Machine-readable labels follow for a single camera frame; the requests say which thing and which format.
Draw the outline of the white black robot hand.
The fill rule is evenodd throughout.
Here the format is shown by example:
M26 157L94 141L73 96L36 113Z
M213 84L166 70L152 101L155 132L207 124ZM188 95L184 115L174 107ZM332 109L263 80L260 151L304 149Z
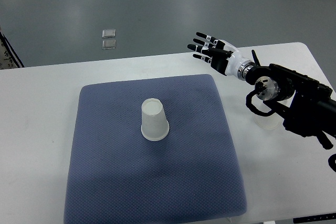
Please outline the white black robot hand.
M244 79L243 70L253 63L244 58L238 48L214 36L200 32L196 35L197 38L193 39L193 43L187 45L187 48L194 52L194 58L210 64L220 74Z

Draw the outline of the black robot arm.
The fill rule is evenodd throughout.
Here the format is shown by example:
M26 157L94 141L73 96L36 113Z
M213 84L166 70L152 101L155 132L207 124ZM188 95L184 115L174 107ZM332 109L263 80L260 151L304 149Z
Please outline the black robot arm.
M246 96L246 107L258 116L278 114L287 131L302 137L315 136L326 150L333 148L335 101L333 90L307 75L271 63L261 66L255 51L253 62L242 76L254 86Z

